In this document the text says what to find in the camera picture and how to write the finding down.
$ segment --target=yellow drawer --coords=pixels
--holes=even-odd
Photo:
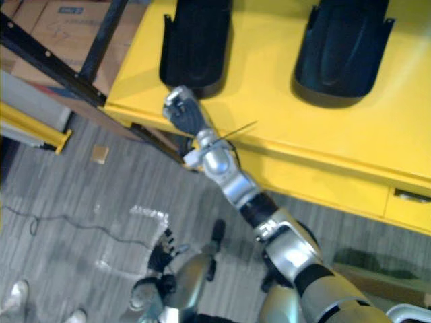
[[[385,219],[394,224],[424,234],[431,234],[431,201],[406,199],[395,190],[391,190],[385,211]]]
[[[264,188],[382,221],[389,188],[238,149],[242,167]]]

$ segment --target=yellow table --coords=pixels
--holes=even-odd
[[[350,108],[302,101],[290,80],[317,1],[234,0],[227,81],[203,100],[245,168],[278,192],[431,234],[431,1],[391,0],[396,19],[373,90]],[[158,77],[164,19],[176,1],[150,5],[104,107],[123,124],[176,132],[162,116],[168,90]]]

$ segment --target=black metal bar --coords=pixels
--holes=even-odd
[[[184,160],[179,155],[178,151],[175,151],[172,148],[168,147],[165,143],[159,140],[159,138],[155,137],[152,133],[150,133],[145,127],[141,126],[140,124],[132,123],[130,130],[139,138],[143,139],[151,146],[157,148],[159,151],[172,158],[174,161],[180,164],[184,163]]]
[[[108,12],[100,25],[96,38],[87,54],[79,75],[90,83],[96,78],[97,71],[105,56],[106,49],[119,24],[127,0],[112,0]]]
[[[3,46],[59,82],[78,98],[92,106],[104,105],[106,96],[103,93],[80,77],[71,67],[3,13],[1,14],[0,39]]]

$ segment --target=yellow metal bar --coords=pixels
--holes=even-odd
[[[46,124],[12,108],[10,105],[2,102],[0,105],[0,120],[19,128],[35,137],[42,139],[44,142],[56,147],[55,153],[60,154],[67,140],[72,134],[72,130],[62,133]]]

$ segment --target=black cable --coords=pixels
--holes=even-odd
[[[112,234],[105,227],[102,227],[102,226],[99,226],[99,225],[82,225],[82,224],[74,222],[74,220],[72,220],[72,218],[70,216],[66,215],[66,214],[57,215],[57,216],[53,216],[53,217],[38,217],[37,215],[33,215],[33,214],[21,213],[21,212],[16,211],[16,210],[14,210],[11,207],[8,207],[6,205],[3,205],[1,208],[2,209],[7,209],[7,210],[11,211],[12,213],[14,213],[15,215],[18,215],[20,217],[25,217],[26,219],[32,219],[32,222],[30,224],[30,234],[32,236],[35,236],[37,234],[40,222],[43,222],[43,221],[64,220],[68,224],[70,224],[73,227],[75,227],[76,229],[80,229],[80,230],[100,230],[103,233],[105,233],[108,237],[111,237],[115,241],[120,242],[122,244],[140,244],[141,246],[144,246],[148,250],[151,250],[151,248],[144,241],[119,238],[119,237],[115,236],[114,234]]]
[[[240,156],[238,155],[238,151],[236,150],[236,147],[234,146],[233,143],[231,143],[229,140],[226,140],[226,142],[230,145],[230,147],[232,148],[234,154],[235,154],[235,158],[236,158],[236,162],[238,163],[238,167],[241,169],[241,161],[240,161]]]

